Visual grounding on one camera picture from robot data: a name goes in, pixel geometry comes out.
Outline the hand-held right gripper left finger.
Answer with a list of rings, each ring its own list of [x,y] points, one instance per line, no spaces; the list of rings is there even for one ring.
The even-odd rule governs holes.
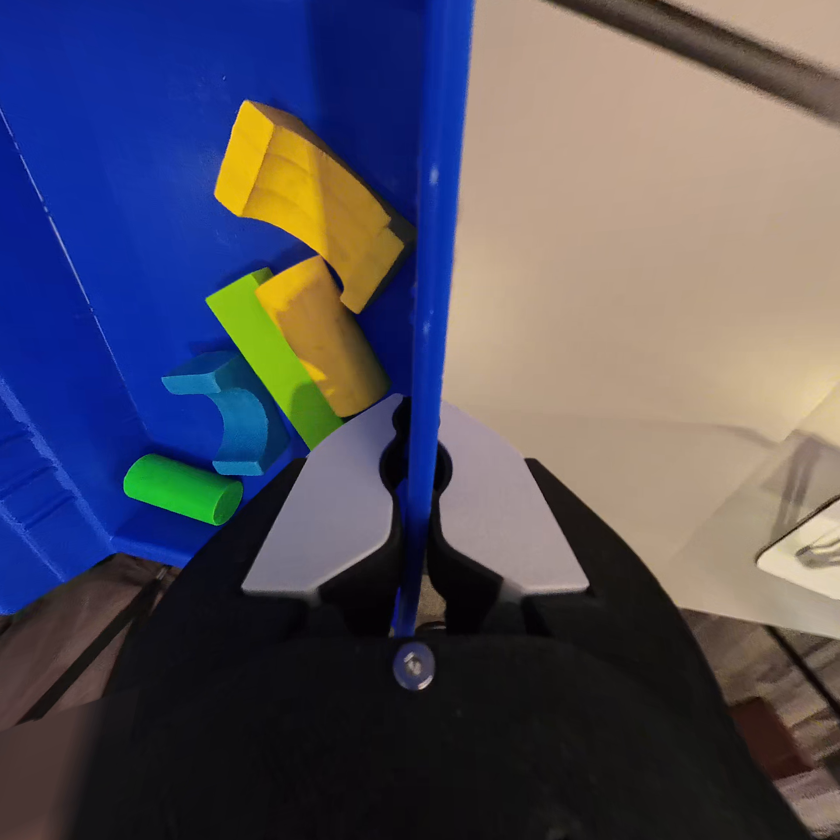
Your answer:
[[[314,604],[323,585],[385,546],[394,501],[381,462],[402,401],[399,394],[386,397],[311,451],[243,581],[244,593]]]

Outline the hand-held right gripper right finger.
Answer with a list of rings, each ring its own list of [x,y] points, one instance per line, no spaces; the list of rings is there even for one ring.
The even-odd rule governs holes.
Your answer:
[[[508,600],[585,592],[587,576],[522,454],[449,402],[438,443],[444,548],[494,574]]]

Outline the green cylinder block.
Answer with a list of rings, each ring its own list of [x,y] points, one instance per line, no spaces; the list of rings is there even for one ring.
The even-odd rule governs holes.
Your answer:
[[[131,465],[122,488],[127,497],[212,526],[233,517],[245,492],[237,478],[155,454]]]

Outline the lime green plank block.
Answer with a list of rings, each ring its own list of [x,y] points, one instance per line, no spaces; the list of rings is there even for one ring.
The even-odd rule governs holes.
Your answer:
[[[256,290],[272,276],[269,267],[249,272],[206,304],[303,443],[314,449],[343,422],[259,303]]]

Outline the yellow cylinder block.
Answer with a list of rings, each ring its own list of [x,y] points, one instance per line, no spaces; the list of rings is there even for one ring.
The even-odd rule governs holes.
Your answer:
[[[338,417],[362,413],[390,391],[389,377],[341,302],[322,257],[270,277],[255,295]]]

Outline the yellow arch block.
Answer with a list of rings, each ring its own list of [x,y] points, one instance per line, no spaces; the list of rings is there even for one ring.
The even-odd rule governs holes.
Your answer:
[[[238,108],[214,196],[321,256],[355,314],[381,295],[416,242],[415,227],[303,121],[257,101]]]

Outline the blue plastic bin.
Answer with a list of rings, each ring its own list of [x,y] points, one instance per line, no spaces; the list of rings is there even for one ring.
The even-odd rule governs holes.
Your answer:
[[[432,463],[474,2],[2,2],[2,615],[117,552],[183,566],[217,530],[129,498],[223,422],[161,380],[236,350],[206,299],[313,249],[214,197],[246,100],[290,112],[419,227],[359,317]]]

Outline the blue arch block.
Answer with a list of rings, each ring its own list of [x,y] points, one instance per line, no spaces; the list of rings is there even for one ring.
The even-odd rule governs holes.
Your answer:
[[[213,467],[223,476],[263,476],[287,449],[280,409],[245,357],[235,350],[206,352],[163,375],[176,396],[206,396],[219,411],[222,441]]]

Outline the black metal pole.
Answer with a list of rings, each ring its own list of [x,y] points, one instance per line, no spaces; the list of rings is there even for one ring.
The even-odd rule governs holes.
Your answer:
[[[839,75],[672,3],[548,1],[548,5],[685,58],[763,95],[839,126]]]

